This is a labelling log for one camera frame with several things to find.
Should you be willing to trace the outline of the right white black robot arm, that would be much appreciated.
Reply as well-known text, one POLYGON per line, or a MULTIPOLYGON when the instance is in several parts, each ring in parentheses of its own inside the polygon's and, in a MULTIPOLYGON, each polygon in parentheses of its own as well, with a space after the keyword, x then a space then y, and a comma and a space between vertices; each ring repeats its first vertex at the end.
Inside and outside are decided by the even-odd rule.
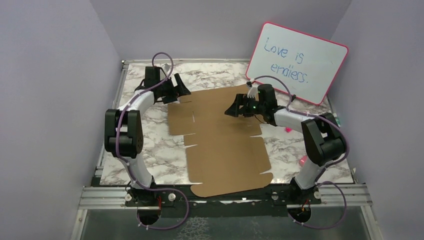
POLYGON ((246 83, 248 92, 238 93, 231 106, 224 112, 231 117, 255 117, 274 127, 288 127, 302 133, 306 160, 300 172, 292 178, 288 190, 289 199, 300 204, 317 186, 317 181, 330 163, 345 156, 348 144, 332 113, 314 115, 278 105, 275 89, 271 84, 254 86, 246 83))

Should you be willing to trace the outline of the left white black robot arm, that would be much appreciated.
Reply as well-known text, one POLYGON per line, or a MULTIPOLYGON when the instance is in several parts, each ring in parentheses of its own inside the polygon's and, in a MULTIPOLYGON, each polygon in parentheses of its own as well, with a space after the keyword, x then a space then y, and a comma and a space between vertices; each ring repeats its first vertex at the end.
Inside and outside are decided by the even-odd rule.
POLYGON ((142 156, 142 116, 156 103, 174 103, 190 94, 179 73, 171 75, 160 66, 147 66, 145 77, 132 97, 119 108, 105 112, 104 149, 125 167, 130 186, 139 190, 138 199, 144 205, 155 203, 157 191, 152 186, 154 177, 142 156))

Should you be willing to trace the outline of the brown cardboard box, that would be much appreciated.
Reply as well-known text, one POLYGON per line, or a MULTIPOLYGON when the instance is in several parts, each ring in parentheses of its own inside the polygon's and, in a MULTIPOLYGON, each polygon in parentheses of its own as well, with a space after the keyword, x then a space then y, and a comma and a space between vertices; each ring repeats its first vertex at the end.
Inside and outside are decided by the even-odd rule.
POLYGON ((260 123, 225 111, 245 85, 199 90, 168 104, 168 129, 182 135, 191 191, 199 197, 264 188, 273 180, 260 123))

